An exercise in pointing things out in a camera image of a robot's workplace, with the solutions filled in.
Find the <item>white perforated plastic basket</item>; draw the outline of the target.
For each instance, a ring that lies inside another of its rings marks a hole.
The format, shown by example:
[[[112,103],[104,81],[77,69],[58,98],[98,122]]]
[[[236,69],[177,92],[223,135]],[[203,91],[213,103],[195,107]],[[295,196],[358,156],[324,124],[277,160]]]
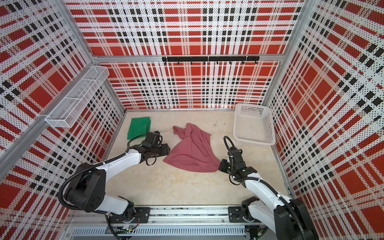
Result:
[[[233,136],[239,143],[273,146],[276,136],[271,109],[261,105],[236,104]]]

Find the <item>green tank top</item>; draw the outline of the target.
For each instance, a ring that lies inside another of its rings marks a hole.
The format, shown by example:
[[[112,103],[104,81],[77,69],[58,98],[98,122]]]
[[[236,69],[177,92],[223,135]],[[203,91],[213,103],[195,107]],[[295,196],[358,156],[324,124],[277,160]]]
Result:
[[[150,131],[151,119],[150,117],[132,118],[127,139],[132,140],[137,136],[141,136]]]

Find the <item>black wall hook rail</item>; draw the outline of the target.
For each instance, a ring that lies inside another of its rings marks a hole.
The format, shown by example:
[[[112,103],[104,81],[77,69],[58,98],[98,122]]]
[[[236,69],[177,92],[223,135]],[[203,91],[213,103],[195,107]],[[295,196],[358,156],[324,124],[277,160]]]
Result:
[[[260,56],[198,56],[198,57],[162,57],[164,63],[181,62],[258,62]]]

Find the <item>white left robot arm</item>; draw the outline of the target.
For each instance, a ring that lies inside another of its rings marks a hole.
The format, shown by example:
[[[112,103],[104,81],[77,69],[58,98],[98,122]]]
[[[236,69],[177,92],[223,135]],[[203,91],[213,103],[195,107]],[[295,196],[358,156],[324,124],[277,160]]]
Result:
[[[149,159],[169,155],[171,149],[163,143],[158,131],[142,135],[144,140],[138,145],[127,145],[120,155],[98,164],[81,164],[76,172],[60,187],[59,202],[71,210],[87,213],[113,214],[121,222],[130,222],[136,216],[134,203],[123,197],[111,197],[106,194],[106,184],[124,170]]]

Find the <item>maroon tank top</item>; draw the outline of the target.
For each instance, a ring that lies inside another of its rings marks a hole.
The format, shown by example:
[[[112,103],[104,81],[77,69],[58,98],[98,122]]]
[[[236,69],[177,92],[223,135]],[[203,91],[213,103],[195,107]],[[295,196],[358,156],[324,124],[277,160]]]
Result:
[[[220,161],[213,153],[209,133],[191,123],[185,128],[174,126],[173,131],[181,141],[164,158],[164,163],[195,173],[214,173],[219,169]]]

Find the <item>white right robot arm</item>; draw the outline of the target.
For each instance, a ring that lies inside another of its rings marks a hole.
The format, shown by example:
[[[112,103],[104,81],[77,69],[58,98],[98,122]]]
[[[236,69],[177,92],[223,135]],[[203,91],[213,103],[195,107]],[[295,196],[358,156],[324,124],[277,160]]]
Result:
[[[228,159],[222,160],[219,167],[219,171],[229,175],[232,184],[241,185],[254,194],[242,201],[238,212],[232,214],[234,219],[262,223],[279,240],[318,240],[305,204],[274,189],[254,168],[246,166],[242,153],[236,147],[228,148]]]

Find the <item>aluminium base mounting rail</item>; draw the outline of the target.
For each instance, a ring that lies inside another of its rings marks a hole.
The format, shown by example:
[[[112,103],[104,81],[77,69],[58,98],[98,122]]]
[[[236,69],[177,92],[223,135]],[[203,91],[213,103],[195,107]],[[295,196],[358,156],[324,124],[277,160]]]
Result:
[[[273,212],[260,201],[250,205],[253,216],[247,216],[241,206],[231,205],[183,205],[183,206],[135,206],[138,214],[133,220],[124,220],[109,214],[112,224],[137,223],[142,225],[255,225],[274,223]]]

